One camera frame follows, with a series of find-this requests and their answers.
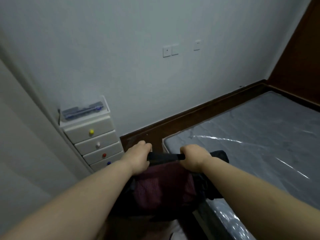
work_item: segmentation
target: maroon mesh fabric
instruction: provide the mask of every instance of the maroon mesh fabric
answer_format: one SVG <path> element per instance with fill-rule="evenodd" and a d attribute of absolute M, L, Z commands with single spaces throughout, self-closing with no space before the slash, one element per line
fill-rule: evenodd
<path fill-rule="evenodd" d="M 149 167 L 136 177 L 134 198 L 148 212 L 177 210 L 196 200 L 192 175 L 178 161 Z"/>

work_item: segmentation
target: light switch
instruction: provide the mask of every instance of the light switch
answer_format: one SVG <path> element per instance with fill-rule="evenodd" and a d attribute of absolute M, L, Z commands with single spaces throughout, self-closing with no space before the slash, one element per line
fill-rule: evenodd
<path fill-rule="evenodd" d="M 193 48 L 193 50 L 194 51 L 198 51 L 198 50 L 200 50 L 201 49 L 201 40 L 196 40 L 195 42 L 194 42 L 194 48 Z"/>
<path fill-rule="evenodd" d="M 172 51 L 172 48 L 170 45 L 164 46 L 163 47 L 163 57 L 171 56 L 171 51 Z"/>
<path fill-rule="evenodd" d="M 172 53 L 171 54 L 173 56 L 179 54 L 179 44 L 173 44 L 172 45 Z"/>

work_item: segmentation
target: hand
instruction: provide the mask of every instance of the hand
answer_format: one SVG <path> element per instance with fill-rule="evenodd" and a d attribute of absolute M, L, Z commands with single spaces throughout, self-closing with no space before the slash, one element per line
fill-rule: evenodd
<path fill-rule="evenodd" d="M 194 173 L 202 173 L 203 162 L 211 159 L 210 153 L 198 145 L 185 145 L 180 148 L 180 152 L 186 156 L 185 160 L 181 160 L 181 165 Z"/>
<path fill-rule="evenodd" d="M 121 160 L 130 165 L 133 175 L 138 175 L 149 167 L 150 162 L 147 161 L 147 156 L 151 149 L 150 143 L 146 144 L 144 140 L 139 141 L 138 144 L 126 151 Z"/>

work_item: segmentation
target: forearm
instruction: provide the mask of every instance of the forearm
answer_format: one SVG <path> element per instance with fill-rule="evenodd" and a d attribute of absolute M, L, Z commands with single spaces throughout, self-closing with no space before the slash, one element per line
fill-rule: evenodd
<path fill-rule="evenodd" d="M 92 239 L 131 176 L 126 162 L 114 162 L 56 197 L 1 239 Z"/>
<path fill-rule="evenodd" d="M 319 239 L 317 209 L 218 158 L 202 170 L 257 239 Z"/>

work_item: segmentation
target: gray mattress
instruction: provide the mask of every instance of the gray mattress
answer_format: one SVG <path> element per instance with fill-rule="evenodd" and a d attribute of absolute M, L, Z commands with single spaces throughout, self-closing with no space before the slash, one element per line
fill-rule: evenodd
<path fill-rule="evenodd" d="M 167 137 L 164 144 L 170 153 L 188 144 L 224 150 L 231 165 L 320 210 L 319 136 L 320 113 L 267 92 Z M 224 199 L 207 204 L 234 239 L 254 239 Z"/>

